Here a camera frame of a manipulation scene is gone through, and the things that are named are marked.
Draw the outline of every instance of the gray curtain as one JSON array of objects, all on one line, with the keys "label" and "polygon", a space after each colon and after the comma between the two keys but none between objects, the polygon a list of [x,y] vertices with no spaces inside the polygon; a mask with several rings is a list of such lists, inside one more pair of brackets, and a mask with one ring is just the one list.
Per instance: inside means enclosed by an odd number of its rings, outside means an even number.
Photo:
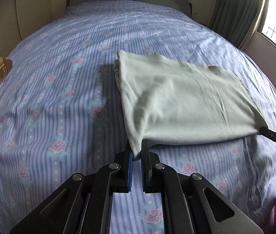
[{"label": "gray curtain", "polygon": [[261,16],[264,0],[216,0],[209,28],[235,47],[245,46]]}]

